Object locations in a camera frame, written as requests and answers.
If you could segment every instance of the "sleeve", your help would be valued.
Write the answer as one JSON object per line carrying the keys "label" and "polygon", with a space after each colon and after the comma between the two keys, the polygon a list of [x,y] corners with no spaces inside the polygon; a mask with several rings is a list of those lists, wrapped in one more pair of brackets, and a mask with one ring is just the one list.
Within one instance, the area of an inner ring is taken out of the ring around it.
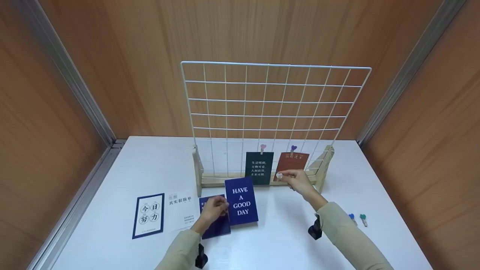
{"label": "sleeve", "polygon": [[329,202],[317,214],[322,231],[356,270],[393,270],[377,246],[338,204]]}
{"label": "sleeve", "polygon": [[181,231],[155,270],[188,270],[198,256],[200,235],[192,230]]}

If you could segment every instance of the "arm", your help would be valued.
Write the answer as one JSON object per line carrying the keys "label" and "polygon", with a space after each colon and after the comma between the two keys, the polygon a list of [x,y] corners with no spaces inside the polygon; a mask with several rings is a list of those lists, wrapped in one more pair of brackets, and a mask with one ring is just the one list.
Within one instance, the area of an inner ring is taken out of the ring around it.
{"label": "arm", "polygon": [[189,230],[182,231],[175,237],[155,270],[190,269],[198,256],[200,238],[220,215],[225,215],[227,209],[228,203],[224,197],[208,199],[198,220]]}
{"label": "arm", "polygon": [[328,202],[310,184],[303,170],[281,172],[281,181],[300,193],[320,216],[322,231],[356,270],[393,270],[375,244],[334,202]]}

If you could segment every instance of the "hand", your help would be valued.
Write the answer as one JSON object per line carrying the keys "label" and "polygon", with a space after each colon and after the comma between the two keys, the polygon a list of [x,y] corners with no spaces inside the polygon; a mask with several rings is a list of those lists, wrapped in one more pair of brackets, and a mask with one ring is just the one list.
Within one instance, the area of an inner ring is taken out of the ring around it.
{"label": "hand", "polygon": [[228,210],[227,199],[223,196],[215,196],[208,199],[204,205],[204,209],[200,214],[200,217],[192,226],[191,230],[204,234],[205,231],[212,225],[214,221],[220,216],[224,216]]}
{"label": "hand", "polygon": [[288,183],[291,189],[300,193],[305,198],[312,192],[318,193],[310,183],[307,174],[303,170],[281,171],[283,174],[280,181]]}
{"label": "hand", "polygon": [[307,174],[303,170],[286,170],[280,173],[283,174],[280,181],[287,182],[291,189],[300,193],[303,199],[310,203],[315,211],[318,211],[318,209],[328,203],[312,186]]}

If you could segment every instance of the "heart clothespin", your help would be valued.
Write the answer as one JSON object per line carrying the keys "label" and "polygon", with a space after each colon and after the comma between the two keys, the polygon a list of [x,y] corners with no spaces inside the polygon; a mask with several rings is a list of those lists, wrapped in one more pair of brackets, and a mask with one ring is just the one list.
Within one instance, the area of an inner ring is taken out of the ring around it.
{"label": "heart clothespin", "polygon": [[260,145],[260,155],[264,154],[264,149],[267,147],[267,145]]}

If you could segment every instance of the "wooden base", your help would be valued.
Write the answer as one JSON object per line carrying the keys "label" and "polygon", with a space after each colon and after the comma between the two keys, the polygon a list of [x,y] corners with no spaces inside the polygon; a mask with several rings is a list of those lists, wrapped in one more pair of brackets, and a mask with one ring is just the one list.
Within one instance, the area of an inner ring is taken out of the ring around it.
{"label": "wooden base", "polygon": [[[327,145],[325,151],[320,155],[305,171],[308,175],[311,184],[315,185],[315,188],[319,193],[322,192],[325,176],[327,173],[328,165],[332,159],[335,150],[332,145]],[[216,173],[205,174],[198,150],[196,147],[193,148],[193,162],[195,163],[195,177],[197,182],[197,192],[198,196],[202,194],[202,187],[222,187],[225,186],[226,179],[240,178],[243,177],[240,173]],[[273,181],[273,175],[270,177],[269,185],[287,185],[285,182]]]}

